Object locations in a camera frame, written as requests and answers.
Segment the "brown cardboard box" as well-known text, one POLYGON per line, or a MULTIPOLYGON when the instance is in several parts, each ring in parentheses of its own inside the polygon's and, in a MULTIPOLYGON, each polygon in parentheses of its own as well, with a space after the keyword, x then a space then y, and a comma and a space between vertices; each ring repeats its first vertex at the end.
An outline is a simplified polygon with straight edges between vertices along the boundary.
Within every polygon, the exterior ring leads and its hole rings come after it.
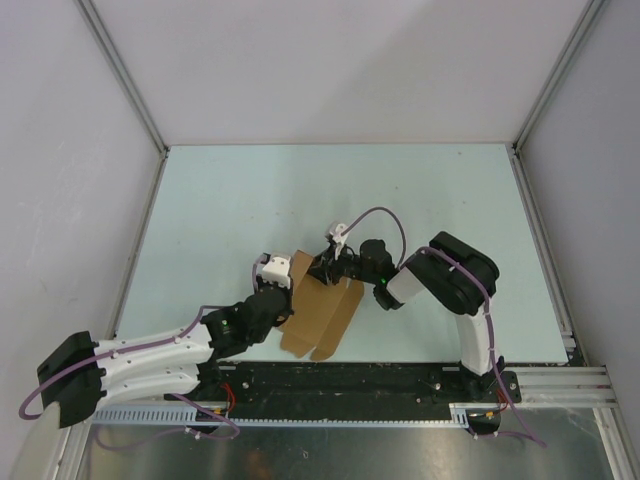
POLYGON ((331 358, 364 296, 364 284, 342 278, 336 285, 324 285, 308 271, 313 257, 303 251, 293 256, 292 306, 294 314, 279 328, 280 348, 296 358, 309 355, 313 362, 331 358))

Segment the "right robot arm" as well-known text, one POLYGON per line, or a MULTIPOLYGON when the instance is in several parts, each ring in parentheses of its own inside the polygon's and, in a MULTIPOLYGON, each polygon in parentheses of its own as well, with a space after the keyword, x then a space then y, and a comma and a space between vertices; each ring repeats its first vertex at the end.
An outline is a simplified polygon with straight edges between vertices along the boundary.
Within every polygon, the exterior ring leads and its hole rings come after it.
POLYGON ((364 241, 358 251, 329 238, 329 246, 313 258, 308 273, 325 285, 340 280, 373 286, 382 309, 397 310, 423 291, 456 315, 461 360, 451 387, 473 401, 484 401, 497 389, 495 372, 504 361, 492 348, 485 323, 496 293, 499 269, 488 256, 441 231, 427 246, 395 265, 382 239, 364 241))

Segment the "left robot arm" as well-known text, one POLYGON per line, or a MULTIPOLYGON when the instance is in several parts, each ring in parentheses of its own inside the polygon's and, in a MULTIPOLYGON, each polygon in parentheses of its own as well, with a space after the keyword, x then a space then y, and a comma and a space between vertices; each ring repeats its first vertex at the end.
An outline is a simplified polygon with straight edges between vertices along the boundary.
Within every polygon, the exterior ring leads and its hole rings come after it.
POLYGON ((204 306, 174 331, 105 341, 74 333, 38 366, 36 394, 44 407, 58 406, 62 428, 118 402, 189 393, 210 399, 221 387, 218 361, 263 342, 292 315, 292 298, 290 285, 259 282, 245 300, 204 306))

